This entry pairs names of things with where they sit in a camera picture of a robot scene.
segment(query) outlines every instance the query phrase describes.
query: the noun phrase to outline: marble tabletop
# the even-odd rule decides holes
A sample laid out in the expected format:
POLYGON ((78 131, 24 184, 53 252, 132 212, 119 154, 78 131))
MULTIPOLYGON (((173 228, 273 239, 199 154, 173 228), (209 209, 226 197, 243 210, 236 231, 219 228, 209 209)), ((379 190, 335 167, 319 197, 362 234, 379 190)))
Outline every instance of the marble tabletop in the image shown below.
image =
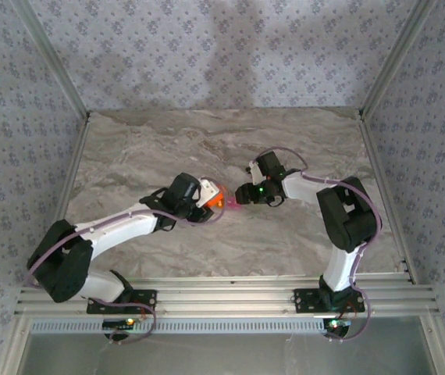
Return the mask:
MULTIPOLYGON (((384 227, 360 271, 393 272, 400 264, 353 109, 95 112, 88 126, 67 209, 71 223, 126 209, 180 172, 212 177, 234 191, 250 182, 244 170, 250 160, 281 145, 302 154, 313 176, 361 179, 384 227)), ((295 156, 276 154, 287 168, 302 167, 295 156)), ((318 205, 287 200, 276 209, 228 211, 213 226, 179 225, 134 238, 92 266, 136 277, 318 276, 331 249, 318 205)))

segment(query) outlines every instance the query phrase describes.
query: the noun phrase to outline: purple cable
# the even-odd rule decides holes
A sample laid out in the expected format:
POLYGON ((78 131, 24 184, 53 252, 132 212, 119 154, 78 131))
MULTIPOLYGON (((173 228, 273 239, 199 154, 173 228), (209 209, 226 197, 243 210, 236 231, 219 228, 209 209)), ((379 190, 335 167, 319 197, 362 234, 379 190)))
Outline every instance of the purple cable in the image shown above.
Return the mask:
MULTIPOLYGON (((203 177, 201 178, 202 180, 208 180, 210 182, 212 182, 213 184, 222 186, 221 184, 219 184, 217 181, 213 180, 212 178, 207 178, 207 177, 203 177)), ((222 191, 222 196, 224 197, 224 200, 226 201, 226 194, 224 192, 223 189, 221 189, 222 191)), ((32 267, 28 270, 27 275, 25 276, 25 280, 24 283, 32 286, 32 287, 37 287, 36 285, 34 285, 31 281, 30 281, 30 277, 34 274, 35 270, 41 266, 41 264, 49 257, 51 256, 51 254, 53 252, 55 252, 56 250, 58 250, 59 248, 61 248, 66 242, 74 239, 75 237, 78 237, 82 234, 86 234, 89 233, 91 230, 97 230, 97 229, 101 229, 103 227, 107 227, 108 225, 111 225, 113 223, 116 223, 117 221, 126 219, 128 217, 133 217, 133 216, 139 216, 139 215, 144 215, 147 213, 153 213, 153 214, 157 214, 157 215, 162 215, 165 217, 168 217, 172 220, 175 220, 177 222, 181 222, 181 223, 187 223, 189 225, 192 226, 201 226, 201 225, 207 225, 207 224, 213 224, 217 221, 219 221, 222 217, 224 212, 226 211, 226 205, 224 205, 222 207, 221 213, 214 219, 214 220, 210 220, 210 221, 206 221, 204 223, 191 223, 186 219, 180 219, 179 217, 175 217, 174 215, 171 215, 170 213, 167 212, 163 212, 163 211, 159 211, 157 209, 137 209, 135 211, 131 211, 131 212, 125 212, 121 215, 118 216, 114 216, 111 217, 105 221, 102 221, 100 223, 97 223, 96 225, 92 226, 92 227, 88 227, 88 228, 84 228, 81 230, 76 231, 75 233, 70 234, 69 236, 66 236, 65 238, 59 240, 58 242, 56 242, 56 244, 54 244, 52 247, 50 247, 49 250, 47 250, 43 256, 41 256, 39 259, 37 259, 37 261, 32 265, 32 267)))
MULTIPOLYGON (((142 304, 142 303, 138 303, 138 302, 131 302, 131 303, 105 302, 102 299, 97 299, 97 298, 94 299, 94 300, 96 302, 100 303, 101 305, 110 306, 110 307, 138 307, 138 308, 141 308, 141 309, 146 309, 147 311, 149 311, 153 315, 153 323, 151 324, 151 327, 148 330, 148 332, 146 332, 145 334, 142 334, 141 336, 137 336, 137 337, 131 338, 130 340, 127 340, 127 341, 125 341, 125 340, 112 341, 115 344, 118 344, 118 345, 128 345, 128 344, 133 344, 134 342, 139 342, 141 340, 144 340, 145 338, 150 337, 151 334, 153 334, 153 331, 155 330, 155 328, 157 327, 157 313, 154 311, 154 309, 152 309, 148 305, 145 305, 145 304, 142 304)), ((127 336, 129 336, 129 333, 124 331, 124 330, 114 330, 110 334, 110 340, 112 340, 114 334, 126 334, 127 336)))
POLYGON ((365 291, 363 289, 361 289, 360 287, 357 287, 354 284, 354 278, 356 276, 356 272, 358 271, 358 267, 361 261, 361 257, 363 256, 363 252, 366 250, 366 248, 371 245, 376 238, 379 236, 380 231, 382 230, 382 220, 380 219, 380 214, 379 214, 379 210, 376 208, 376 206, 373 204, 372 200, 366 195, 364 194, 362 191, 360 191, 359 189, 357 189, 354 186, 351 186, 349 184, 345 184, 344 182, 340 181, 340 180, 331 180, 329 178, 320 178, 320 177, 313 177, 313 176, 309 176, 305 173, 305 170, 308 168, 308 164, 306 163, 305 159, 300 156, 297 152, 295 152, 293 149, 291 148, 287 148, 287 147, 281 147, 281 146, 276 146, 276 147, 270 147, 267 148, 266 150, 264 150, 263 152, 261 152, 259 155, 256 156, 256 158, 254 159, 254 161, 261 155, 264 155, 267 152, 270 152, 272 150, 282 150, 282 151, 286 151, 286 152, 290 152, 294 155, 296 155, 296 157, 298 157, 304 164, 305 168, 301 171, 301 176, 302 178, 304 178, 305 180, 309 180, 311 182, 316 182, 316 183, 320 183, 320 184, 332 184, 332 185, 339 185, 343 188, 346 188, 348 190, 353 191, 356 195, 358 195, 361 199, 363 199, 368 206, 370 207, 370 209, 372 210, 375 218, 376 218, 376 233, 374 234, 374 236, 370 239, 370 241, 366 242, 364 245, 362 245, 359 250, 358 250, 358 254, 356 255, 356 258, 354 259, 353 262, 353 266, 351 267, 351 271, 349 272, 349 284, 351 286, 351 288, 359 293, 361 293, 363 299, 366 302, 366 310, 367 310, 367 316, 366 316, 366 321, 365 324, 363 325, 363 327, 354 335, 348 337, 348 338, 342 338, 340 336, 337 336, 336 334, 328 334, 329 337, 331 338, 336 338, 340 341, 349 341, 349 340, 353 340, 357 337, 359 337, 363 332, 365 332, 367 326, 368 326, 368 322, 370 320, 370 317, 372 316, 372 309, 371 309, 371 305, 370 305, 370 300, 368 299, 367 294, 365 293, 365 291))

